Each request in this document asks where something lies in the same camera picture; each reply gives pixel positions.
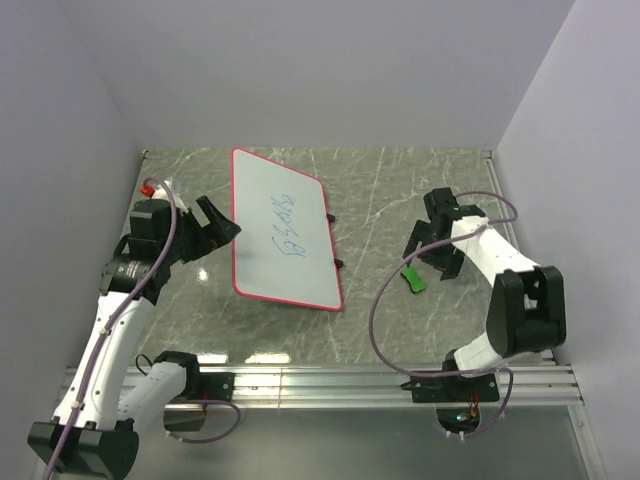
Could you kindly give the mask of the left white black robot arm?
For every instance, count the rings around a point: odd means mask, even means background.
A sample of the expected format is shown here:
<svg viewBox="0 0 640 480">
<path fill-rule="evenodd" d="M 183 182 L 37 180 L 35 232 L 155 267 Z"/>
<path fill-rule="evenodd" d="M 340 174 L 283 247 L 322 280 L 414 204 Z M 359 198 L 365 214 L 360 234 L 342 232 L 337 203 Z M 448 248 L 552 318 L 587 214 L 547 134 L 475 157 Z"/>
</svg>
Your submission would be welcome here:
<svg viewBox="0 0 640 480">
<path fill-rule="evenodd" d="M 96 318 L 75 376 L 51 420 L 35 422 L 29 431 L 28 444 L 46 465 L 44 478 L 55 473 L 125 478 L 141 433 L 174 400 L 200 411 L 210 405 L 239 409 L 231 401 L 233 374 L 206 380 L 197 356 L 187 352 L 162 352 L 131 391 L 122 391 L 136 343 L 172 266 L 210 254 L 241 231 L 208 197 L 196 202 L 206 225 L 173 199 L 154 196 L 134 205 L 130 230 L 102 271 Z"/>
</svg>

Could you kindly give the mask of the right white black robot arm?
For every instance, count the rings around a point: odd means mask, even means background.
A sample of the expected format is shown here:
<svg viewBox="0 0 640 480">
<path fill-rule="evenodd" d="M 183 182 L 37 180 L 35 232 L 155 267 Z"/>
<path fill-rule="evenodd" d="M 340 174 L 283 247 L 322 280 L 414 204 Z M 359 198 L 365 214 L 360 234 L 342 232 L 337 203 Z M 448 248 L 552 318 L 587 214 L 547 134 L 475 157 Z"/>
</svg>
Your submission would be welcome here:
<svg viewBox="0 0 640 480">
<path fill-rule="evenodd" d="M 461 205 L 449 187 L 423 197 L 426 221 L 418 220 L 403 256 L 416 258 L 455 279 L 470 261 L 492 288 L 484 332 L 451 351 L 442 364 L 444 393 L 466 398 L 476 377 L 513 357 L 562 345 L 566 340 L 564 279 L 520 253 L 477 205 Z"/>
</svg>

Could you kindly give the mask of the green whiteboard eraser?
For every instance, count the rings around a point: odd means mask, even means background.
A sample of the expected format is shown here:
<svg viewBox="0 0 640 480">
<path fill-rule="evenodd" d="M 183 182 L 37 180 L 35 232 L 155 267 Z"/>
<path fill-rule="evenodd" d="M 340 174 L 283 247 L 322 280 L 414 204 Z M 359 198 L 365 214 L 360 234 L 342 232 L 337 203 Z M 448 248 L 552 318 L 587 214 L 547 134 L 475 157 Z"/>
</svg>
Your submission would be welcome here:
<svg viewBox="0 0 640 480">
<path fill-rule="evenodd" d="M 405 265 L 401 269 L 400 275 L 407 283 L 413 294 L 418 294 L 426 289 L 425 282 L 420 278 L 416 269 L 412 265 Z"/>
</svg>

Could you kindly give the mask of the red framed whiteboard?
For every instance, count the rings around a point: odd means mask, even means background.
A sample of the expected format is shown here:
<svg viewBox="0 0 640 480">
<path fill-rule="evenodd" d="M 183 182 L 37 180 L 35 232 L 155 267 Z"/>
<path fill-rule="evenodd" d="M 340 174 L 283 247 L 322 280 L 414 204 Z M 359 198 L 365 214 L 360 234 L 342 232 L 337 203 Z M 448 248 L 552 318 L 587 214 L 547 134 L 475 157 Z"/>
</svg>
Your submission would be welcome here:
<svg viewBox="0 0 640 480">
<path fill-rule="evenodd" d="M 344 300 L 321 181 L 231 151 L 232 286 L 243 297 L 338 312 Z"/>
</svg>

